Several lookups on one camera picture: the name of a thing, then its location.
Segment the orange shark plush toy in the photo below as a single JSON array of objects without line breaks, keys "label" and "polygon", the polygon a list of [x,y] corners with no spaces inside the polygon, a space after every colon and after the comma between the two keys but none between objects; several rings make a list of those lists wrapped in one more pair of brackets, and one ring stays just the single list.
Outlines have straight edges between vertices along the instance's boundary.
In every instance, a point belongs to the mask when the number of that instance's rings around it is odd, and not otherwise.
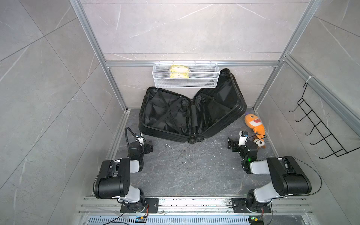
[{"label": "orange shark plush toy", "polygon": [[257,148],[265,148],[265,127],[260,118],[254,114],[246,113],[244,120],[245,124],[254,132],[252,141],[257,145]]}]

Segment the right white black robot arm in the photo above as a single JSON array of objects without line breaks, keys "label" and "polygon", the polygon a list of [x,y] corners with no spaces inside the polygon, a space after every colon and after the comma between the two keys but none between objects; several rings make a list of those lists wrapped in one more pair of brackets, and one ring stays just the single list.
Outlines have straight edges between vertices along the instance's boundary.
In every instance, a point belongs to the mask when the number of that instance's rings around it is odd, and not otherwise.
[{"label": "right white black robot arm", "polygon": [[245,210],[251,213],[272,212],[272,201],[286,197],[307,197],[317,194],[323,187],[323,180],[318,171],[310,167],[320,179],[320,187],[314,193],[312,184],[305,172],[299,166],[299,162],[309,167],[304,161],[292,157],[268,157],[258,160],[257,143],[246,137],[240,137],[239,141],[227,139],[227,148],[232,152],[239,153],[241,165],[247,174],[267,174],[271,182],[258,188],[251,189],[245,198],[232,198],[228,207],[235,213]]}]

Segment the black hard-shell suitcase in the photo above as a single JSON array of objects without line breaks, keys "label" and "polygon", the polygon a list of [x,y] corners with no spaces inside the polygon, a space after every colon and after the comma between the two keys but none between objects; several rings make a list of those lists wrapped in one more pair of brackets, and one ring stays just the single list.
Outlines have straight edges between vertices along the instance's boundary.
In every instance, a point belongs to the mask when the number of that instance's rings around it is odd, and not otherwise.
[{"label": "black hard-shell suitcase", "polygon": [[194,144],[222,131],[243,116],[246,109],[235,76],[224,68],[217,87],[202,88],[193,99],[165,89],[148,88],[138,128],[145,135]]}]

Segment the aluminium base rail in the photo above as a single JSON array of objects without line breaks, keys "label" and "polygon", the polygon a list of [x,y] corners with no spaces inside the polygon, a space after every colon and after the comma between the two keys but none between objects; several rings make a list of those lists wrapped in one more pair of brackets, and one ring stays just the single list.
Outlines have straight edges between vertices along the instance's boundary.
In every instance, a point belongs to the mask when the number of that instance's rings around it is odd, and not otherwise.
[{"label": "aluminium base rail", "polygon": [[85,197],[76,225],[316,225],[305,198],[273,200],[250,212],[243,196],[156,196],[133,211],[125,203]]}]

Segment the yellow packet in basket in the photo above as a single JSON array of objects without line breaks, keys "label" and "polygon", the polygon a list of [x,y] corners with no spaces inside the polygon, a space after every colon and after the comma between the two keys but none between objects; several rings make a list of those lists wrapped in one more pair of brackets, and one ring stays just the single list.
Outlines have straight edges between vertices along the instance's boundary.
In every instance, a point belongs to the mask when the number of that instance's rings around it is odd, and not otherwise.
[{"label": "yellow packet in basket", "polygon": [[171,65],[169,73],[172,79],[189,79],[190,69],[183,65]]}]

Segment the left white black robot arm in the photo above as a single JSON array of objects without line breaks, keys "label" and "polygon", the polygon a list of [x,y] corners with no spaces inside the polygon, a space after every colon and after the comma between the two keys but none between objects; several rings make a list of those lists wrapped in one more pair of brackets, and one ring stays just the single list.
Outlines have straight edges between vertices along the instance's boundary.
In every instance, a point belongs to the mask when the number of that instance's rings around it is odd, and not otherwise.
[{"label": "left white black robot arm", "polygon": [[102,162],[93,183],[93,194],[98,199],[115,199],[130,211],[148,214],[144,192],[130,184],[130,175],[143,170],[144,155],[153,152],[153,145],[142,133],[134,133],[129,127],[125,127],[124,134],[127,157]]}]

